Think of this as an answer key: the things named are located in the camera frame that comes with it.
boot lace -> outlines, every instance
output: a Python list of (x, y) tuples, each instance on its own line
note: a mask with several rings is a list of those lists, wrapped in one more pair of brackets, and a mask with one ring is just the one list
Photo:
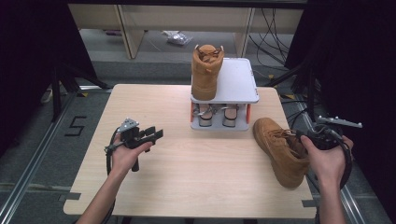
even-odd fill
[(295, 136), (295, 131), (291, 130), (291, 129), (278, 129), (278, 130), (272, 130), (268, 132), (268, 135), (272, 138), (272, 139), (278, 139), (278, 138), (284, 138), (286, 140), (286, 143), (288, 144), (289, 148), (290, 148), (290, 152), (291, 154), (298, 158), (305, 158), (305, 149), (303, 147), (297, 147), (298, 143), (298, 139), (290, 139), (291, 136)]
[(196, 49), (199, 52), (199, 59), (204, 63), (213, 63), (219, 57), (219, 53), (223, 51), (222, 47), (211, 52), (203, 52), (199, 48)]

wooden table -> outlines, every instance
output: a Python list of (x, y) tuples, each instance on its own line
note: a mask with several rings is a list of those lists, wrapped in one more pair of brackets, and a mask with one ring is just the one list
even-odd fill
[(140, 171), (123, 181), (113, 211), (132, 217), (313, 218), (303, 207), (312, 195), (306, 180), (285, 189), (276, 180), (268, 156), (253, 138), (256, 119), (269, 117), (289, 128), (277, 92), (258, 88), (245, 132), (191, 128), (191, 86), (117, 85), (93, 135), (64, 211), (82, 214), (106, 179), (104, 147), (126, 119), (140, 129), (155, 126), (164, 137), (139, 157)]

boot sole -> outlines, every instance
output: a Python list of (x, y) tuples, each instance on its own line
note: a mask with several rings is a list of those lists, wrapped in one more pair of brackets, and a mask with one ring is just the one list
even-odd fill
[(303, 178), (298, 178), (298, 179), (291, 178), (282, 172), (282, 169), (275, 162), (274, 157), (272, 156), (269, 147), (267, 146), (266, 143), (262, 142), (262, 140), (260, 139), (256, 123), (254, 123), (254, 125), (253, 125), (253, 135), (254, 135), (254, 139), (256, 140), (259, 147), (270, 158), (271, 166), (273, 167), (274, 174), (275, 174), (276, 179), (279, 182), (279, 184), (285, 188), (288, 188), (288, 189), (294, 189), (294, 188), (297, 188), (298, 186), (300, 186), (301, 183), (303, 182)]

human arm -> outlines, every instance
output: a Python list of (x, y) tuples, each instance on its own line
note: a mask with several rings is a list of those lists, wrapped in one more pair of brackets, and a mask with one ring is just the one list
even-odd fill
[[(115, 136), (114, 143), (117, 144), (119, 141), (120, 134), (118, 133)], [(113, 151), (111, 172), (77, 223), (101, 223), (103, 221), (116, 199), (123, 179), (134, 166), (137, 157), (151, 146), (152, 143), (147, 142), (131, 150), (121, 145)]]
[[(301, 136), (301, 141), (318, 177), (320, 223), (346, 223), (340, 195), (340, 182), (346, 167), (343, 149), (338, 146), (330, 150), (319, 150), (306, 136)], [(349, 148), (353, 147), (353, 142), (347, 137), (343, 136), (343, 141)]]

cable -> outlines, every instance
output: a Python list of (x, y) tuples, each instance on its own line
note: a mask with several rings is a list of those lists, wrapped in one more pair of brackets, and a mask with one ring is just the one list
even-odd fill
[[(114, 131), (113, 135), (111, 136), (111, 140), (110, 140), (110, 144), (109, 146), (111, 146), (114, 142), (114, 138), (116, 137), (117, 131), (119, 128), (116, 129), (116, 131)], [(111, 155), (113, 154), (112, 150), (108, 150), (106, 152), (106, 170), (107, 170), (107, 175), (110, 174), (111, 172)], [(106, 216), (104, 217), (102, 223), (106, 224), (108, 222), (108, 220), (111, 218), (111, 215), (113, 214), (113, 210), (114, 210), (114, 206), (116, 205), (116, 200), (114, 199), (113, 204), (111, 204), (110, 209), (108, 209), (108, 212), (106, 214)]]
[(327, 126), (324, 124), (318, 124), (317, 127), (319, 128), (321, 127), (320, 130), (319, 131), (312, 130), (313, 133), (322, 133), (325, 129), (327, 129)]
[(256, 58), (257, 58), (257, 62), (259, 62), (259, 64), (261, 64), (261, 65), (264, 66), (264, 67), (271, 68), (271, 69), (275, 69), (275, 70), (279, 70), (279, 71), (283, 71), (283, 72), (289, 71), (288, 69), (282, 69), (282, 68), (277, 68), (277, 67), (273, 67), (273, 66), (269, 66), (269, 65), (263, 64), (263, 63), (260, 61), (260, 59), (259, 59), (259, 49), (263, 50), (264, 52), (268, 52), (268, 51), (266, 51), (265, 49), (261, 48), (261, 47), (253, 40), (253, 38), (251, 37), (251, 35), (249, 36), (249, 38), (251, 39), (251, 41), (252, 41), (252, 42), (256, 45), (256, 47), (257, 47)]
[(288, 117), (286, 117), (286, 120), (288, 121), (288, 123), (290, 123), (291, 120), (289, 120), (289, 119), (290, 119), (291, 117), (295, 116), (295, 117), (292, 119), (292, 124), (290, 125), (290, 128), (291, 128), (291, 129), (293, 129), (294, 124), (295, 124), (297, 118), (300, 117), (300, 115), (302, 115), (302, 114), (303, 114), (304, 112), (306, 112), (307, 110), (308, 110), (308, 107), (305, 108), (305, 109), (302, 110), (302, 111), (295, 112), (295, 113), (289, 115)]
[(282, 105), (290, 104), (290, 103), (306, 103), (306, 101), (304, 101), (304, 100), (293, 100), (293, 101), (281, 102)]
[[(285, 57), (285, 55), (283, 54), (283, 52), (286, 52), (286, 51), (283, 50), (283, 49), (280, 47), (279, 43), (282, 44), (284, 47), (286, 47), (286, 45), (284, 45), (284, 44), (280, 41), (279, 37), (277, 36), (277, 31), (276, 31), (276, 21), (275, 21), (276, 9), (273, 8), (273, 18), (272, 18), (272, 20), (271, 20), (271, 23), (268, 22), (268, 20), (267, 20), (267, 18), (266, 18), (266, 16), (265, 16), (265, 13), (264, 13), (264, 10), (263, 10), (263, 9), (262, 9), (262, 15), (263, 15), (263, 17), (264, 17), (264, 19), (265, 19), (265, 23), (267, 24), (267, 27), (268, 27), (268, 31), (267, 31), (267, 33), (265, 34), (264, 39), (265, 39), (265, 37), (267, 37), (268, 33), (271, 33), (271, 36), (273, 37), (273, 39), (274, 39), (275, 42), (276, 42), (277, 48), (274, 47), (274, 46), (272, 46), (272, 45), (270, 45), (270, 44), (268, 44), (265, 40), (264, 40), (264, 42), (265, 42), (268, 46), (270, 46), (270, 47), (272, 47), (272, 48), (274, 48), (274, 49), (278, 49), (279, 52), (280, 52), (280, 55), (281, 55), (282, 58), (283, 58), (283, 60), (286, 61), (286, 57)], [(274, 25), (274, 31), (275, 31), (275, 33), (276, 33), (275, 35), (274, 35), (274, 33), (272, 32), (272, 25)]]
[(271, 58), (273, 58), (273, 59), (276, 60), (277, 62), (281, 63), (282, 65), (285, 65), (285, 63), (284, 63), (282, 60), (278, 59), (274, 54), (268, 52), (266, 49), (263, 49), (263, 48), (261, 47), (262, 42), (261, 42), (260, 45), (259, 45), (259, 44), (256, 43), (256, 41), (253, 40), (253, 37), (251, 37), (251, 35), (249, 35), (248, 37), (249, 37), (250, 40), (253, 42), (253, 44), (256, 45), (256, 47), (257, 47), (257, 52), (259, 52), (259, 50), (261, 50), (262, 52), (268, 54), (268, 56), (270, 56)]
[(251, 71), (253, 71), (253, 73), (257, 73), (257, 74), (259, 74), (259, 75), (260, 75), (260, 76), (262, 76), (262, 77), (266, 77), (266, 78), (268, 78), (268, 79), (271, 79), (271, 78), (267, 77), (266, 75), (264, 75), (264, 74), (260, 73), (260, 72), (259, 72), (259, 71), (257, 71), (257, 70), (251, 70)]

